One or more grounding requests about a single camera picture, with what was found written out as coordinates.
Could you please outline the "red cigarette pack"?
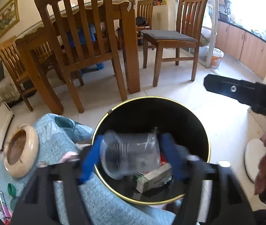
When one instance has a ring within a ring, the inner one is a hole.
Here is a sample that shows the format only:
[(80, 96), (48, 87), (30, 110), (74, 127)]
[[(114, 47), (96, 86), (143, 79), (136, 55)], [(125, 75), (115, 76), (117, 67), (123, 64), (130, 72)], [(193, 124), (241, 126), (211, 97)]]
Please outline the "red cigarette pack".
[(165, 156), (162, 153), (160, 153), (160, 166), (163, 166), (166, 163), (167, 163), (167, 160), (166, 160)]

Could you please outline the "clear plastic cup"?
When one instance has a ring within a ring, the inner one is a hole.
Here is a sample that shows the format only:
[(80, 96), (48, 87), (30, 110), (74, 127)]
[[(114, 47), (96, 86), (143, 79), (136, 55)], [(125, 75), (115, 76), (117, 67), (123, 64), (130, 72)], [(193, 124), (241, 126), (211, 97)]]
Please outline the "clear plastic cup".
[(160, 149), (156, 133), (104, 133), (100, 145), (102, 168), (111, 178), (122, 179), (160, 167)]

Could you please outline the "green bottle cap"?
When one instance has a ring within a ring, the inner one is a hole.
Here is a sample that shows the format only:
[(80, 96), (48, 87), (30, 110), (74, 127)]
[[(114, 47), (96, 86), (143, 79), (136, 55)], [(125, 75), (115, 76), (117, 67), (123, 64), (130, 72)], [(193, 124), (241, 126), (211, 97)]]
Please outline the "green bottle cap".
[(7, 192), (12, 197), (15, 197), (16, 193), (17, 193), (15, 186), (13, 184), (11, 184), (11, 183), (8, 183), (8, 185), (7, 185)]

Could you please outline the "black gold-rimmed trash bin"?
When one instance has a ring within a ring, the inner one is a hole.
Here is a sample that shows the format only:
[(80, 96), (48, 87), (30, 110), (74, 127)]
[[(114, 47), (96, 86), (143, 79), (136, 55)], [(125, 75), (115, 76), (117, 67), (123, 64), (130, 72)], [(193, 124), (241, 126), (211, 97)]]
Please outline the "black gold-rimmed trash bin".
[(156, 169), (165, 155), (158, 144), (169, 133), (176, 150), (210, 161), (210, 137), (200, 120), (177, 101), (163, 97), (138, 97), (118, 104), (97, 124), (93, 143), (100, 145), (95, 173), (119, 198), (139, 205), (162, 205), (183, 198), (185, 185), (174, 174), (162, 184), (141, 193), (138, 178)]

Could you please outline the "white green box in bin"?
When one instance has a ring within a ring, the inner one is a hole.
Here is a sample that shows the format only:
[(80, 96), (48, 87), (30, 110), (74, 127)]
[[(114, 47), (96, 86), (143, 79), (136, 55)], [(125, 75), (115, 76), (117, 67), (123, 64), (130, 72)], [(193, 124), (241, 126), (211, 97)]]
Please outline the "white green box in bin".
[(171, 181), (172, 176), (172, 166), (169, 163), (165, 163), (147, 174), (137, 175), (136, 190), (139, 193), (145, 193), (151, 189), (162, 187)]

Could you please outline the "blue butterfly tablecloth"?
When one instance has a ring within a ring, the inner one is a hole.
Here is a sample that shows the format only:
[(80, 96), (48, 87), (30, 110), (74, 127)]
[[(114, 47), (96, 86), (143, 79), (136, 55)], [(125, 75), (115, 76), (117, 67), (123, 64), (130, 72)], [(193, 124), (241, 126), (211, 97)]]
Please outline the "blue butterfly tablecloth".
[(175, 215), (149, 206), (131, 205), (108, 190), (93, 172), (99, 143), (84, 149), (94, 130), (48, 113), (35, 124), (39, 141), (36, 163), (23, 178), (13, 178), (0, 163), (0, 191), (12, 183), (18, 199), (11, 224), (172, 224)]

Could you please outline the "beige stone ashtray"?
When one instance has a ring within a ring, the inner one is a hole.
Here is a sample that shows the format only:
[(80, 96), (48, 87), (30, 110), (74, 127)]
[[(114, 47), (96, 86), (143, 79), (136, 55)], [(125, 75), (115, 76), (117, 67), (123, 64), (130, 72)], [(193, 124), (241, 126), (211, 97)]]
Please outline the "beige stone ashtray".
[(4, 167), (13, 178), (29, 173), (39, 151), (39, 138), (34, 127), (21, 125), (4, 148)]

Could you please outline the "blue plastic stool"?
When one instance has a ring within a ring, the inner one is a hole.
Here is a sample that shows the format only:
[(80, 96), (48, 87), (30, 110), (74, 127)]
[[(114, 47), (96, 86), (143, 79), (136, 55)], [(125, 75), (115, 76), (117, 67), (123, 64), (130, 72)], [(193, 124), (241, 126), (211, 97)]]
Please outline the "blue plastic stool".
[[(88, 53), (88, 48), (87, 48), (87, 44), (86, 44), (86, 39), (85, 39), (83, 28), (82, 27), (79, 28), (77, 30), (77, 33), (78, 33), (79, 41), (80, 41), (80, 44), (82, 46), (83, 51)], [(90, 33), (91, 41), (95, 42), (96, 41), (96, 31), (95, 31), (94, 24), (90, 24), (89, 25), (89, 33)], [(71, 48), (75, 48), (75, 42), (74, 42), (74, 39), (72, 37), (72, 33), (71, 32), (67, 32), (66, 35), (67, 35), (69, 46)], [(100, 62), (100, 63), (98, 63), (96, 65), (87, 66), (87, 67), (81, 69), (80, 73), (81, 73), (81, 75), (83, 75), (83, 74), (86, 74), (86, 73), (100, 71), (100, 70), (103, 70), (104, 68), (105, 68), (104, 63)]]

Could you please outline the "cushioned wooden chair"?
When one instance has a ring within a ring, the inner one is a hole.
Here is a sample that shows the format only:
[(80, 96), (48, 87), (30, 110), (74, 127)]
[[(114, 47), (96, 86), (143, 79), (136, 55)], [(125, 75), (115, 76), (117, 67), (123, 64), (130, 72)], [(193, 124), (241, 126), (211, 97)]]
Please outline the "cushioned wooden chair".
[(153, 86), (158, 85), (163, 62), (193, 61), (191, 81), (194, 81), (199, 60), (201, 30), (208, 0), (179, 0), (174, 31), (142, 30), (143, 68), (147, 67), (148, 44), (156, 47)]

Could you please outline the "dark sofa with lace cover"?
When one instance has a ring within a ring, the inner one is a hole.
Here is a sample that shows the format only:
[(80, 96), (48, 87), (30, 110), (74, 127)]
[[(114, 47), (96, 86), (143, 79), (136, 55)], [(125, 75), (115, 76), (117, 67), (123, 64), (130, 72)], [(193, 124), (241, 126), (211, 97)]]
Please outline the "dark sofa with lace cover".
[(4, 74), (2, 62), (0, 62), (0, 103), (6, 102), (7, 104), (14, 104), (21, 99), (10, 75)]

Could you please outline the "wooden dining table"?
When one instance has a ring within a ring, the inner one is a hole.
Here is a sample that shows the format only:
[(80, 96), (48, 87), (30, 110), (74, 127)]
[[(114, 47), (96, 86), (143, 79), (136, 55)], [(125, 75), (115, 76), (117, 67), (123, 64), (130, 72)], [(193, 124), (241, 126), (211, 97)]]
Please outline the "wooden dining table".
[(49, 15), (44, 0), (35, 0), (40, 6), (42, 21), (31, 33), (17, 38), (15, 43), (29, 78), (51, 112), (63, 113), (63, 105), (51, 87), (35, 49), (49, 43), (78, 112), (83, 105), (72, 81), (75, 75), (82, 82), (80, 70), (107, 60), (112, 61), (122, 100), (127, 94), (140, 91), (135, 0), (91, 0), (60, 11), (53, 4), (54, 14)]

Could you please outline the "left wooden dining chair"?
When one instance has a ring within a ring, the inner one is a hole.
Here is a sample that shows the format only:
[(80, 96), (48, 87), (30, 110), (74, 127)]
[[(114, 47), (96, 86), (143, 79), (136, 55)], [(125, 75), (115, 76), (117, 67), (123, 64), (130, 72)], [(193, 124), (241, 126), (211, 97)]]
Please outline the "left wooden dining chair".
[[(23, 101), (27, 105), (30, 111), (33, 111), (31, 104), (29, 103), (27, 97), (33, 91), (35, 91), (35, 86), (30, 86), (24, 88), (24, 83), (31, 82), (28, 72), (25, 69), (23, 62), (19, 56), (15, 40), (16, 36), (9, 38), (8, 40), (0, 43), (0, 58), (6, 67), (10, 77), (12, 78), (18, 92), (20, 93)], [(52, 52), (48, 42), (44, 42), (34, 49), (37, 54), (37, 59), (42, 66), (45, 73), (53, 69), (53, 64), (50, 61)]]

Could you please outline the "wooden dining chair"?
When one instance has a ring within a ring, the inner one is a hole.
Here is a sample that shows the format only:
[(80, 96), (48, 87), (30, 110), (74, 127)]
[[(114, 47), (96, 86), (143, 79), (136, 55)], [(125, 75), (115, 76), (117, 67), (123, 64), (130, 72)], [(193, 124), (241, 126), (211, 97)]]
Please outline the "wooden dining chair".
[(127, 99), (119, 60), (112, 0), (34, 0), (63, 78), (80, 113), (73, 72), (111, 60), (119, 93)]
[[(33, 111), (31, 104), (29, 103), (27, 97), (33, 91), (35, 91), (35, 86), (30, 86), (24, 88), (24, 83), (31, 82), (28, 72), (25, 69), (23, 62), (19, 56), (15, 40), (16, 36), (9, 38), (8, 40), (0, 43), (0, 58), (6, 67), (10, 77), (12, 78), (18, 92), (20, 93), (23, 101), (27, 105), (30, 111)], [(50, 61), (52, 52), (48, 42), (44, 42), (34, 49), (37, 54), (37, 59), (42, 66), (45, 73), (53, 69), (53, 64)]]

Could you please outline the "near wooden dining chair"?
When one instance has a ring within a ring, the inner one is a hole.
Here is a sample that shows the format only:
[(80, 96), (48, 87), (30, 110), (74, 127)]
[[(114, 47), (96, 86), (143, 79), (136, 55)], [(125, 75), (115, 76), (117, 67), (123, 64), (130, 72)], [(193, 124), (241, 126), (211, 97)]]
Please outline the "near wooden dining chair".
[(119, 60), (112, 0), (34, 0), (63, 78), (80, 113), (73, 72), (111, 60), (119, 93), (127, 99)]

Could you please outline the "horses painting gold frame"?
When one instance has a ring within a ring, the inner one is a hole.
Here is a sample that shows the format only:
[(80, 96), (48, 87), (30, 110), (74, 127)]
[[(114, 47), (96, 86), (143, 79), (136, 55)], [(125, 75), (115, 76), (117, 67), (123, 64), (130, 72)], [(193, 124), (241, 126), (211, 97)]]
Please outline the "horses painting gold frame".
[(19, 21), (18, 0), (9, 0), (0, 9), (0, 38)]

